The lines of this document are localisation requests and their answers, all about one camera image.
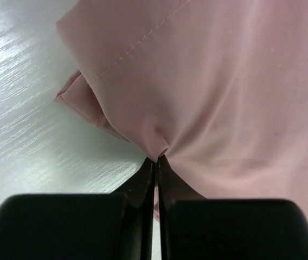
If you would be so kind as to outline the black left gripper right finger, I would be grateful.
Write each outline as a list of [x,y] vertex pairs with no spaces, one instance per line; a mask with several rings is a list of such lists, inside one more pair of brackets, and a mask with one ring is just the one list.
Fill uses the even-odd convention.
[[195,191],[171,168],[156,164],[162,259],[308,259],[308,222],[284,199],[178,199]]

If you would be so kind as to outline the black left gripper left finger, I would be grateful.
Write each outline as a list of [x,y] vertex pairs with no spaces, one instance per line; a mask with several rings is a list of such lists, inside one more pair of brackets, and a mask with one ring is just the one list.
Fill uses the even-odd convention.
[[0,259],[150,259],[154,164],[111,193],[18,194],[0,205]]

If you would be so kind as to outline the light pink trousers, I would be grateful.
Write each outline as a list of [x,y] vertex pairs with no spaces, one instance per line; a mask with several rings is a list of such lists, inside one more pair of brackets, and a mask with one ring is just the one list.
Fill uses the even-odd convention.
[[285,198],[308,219],[308,1],[79,1],[56,100],[207,198]]

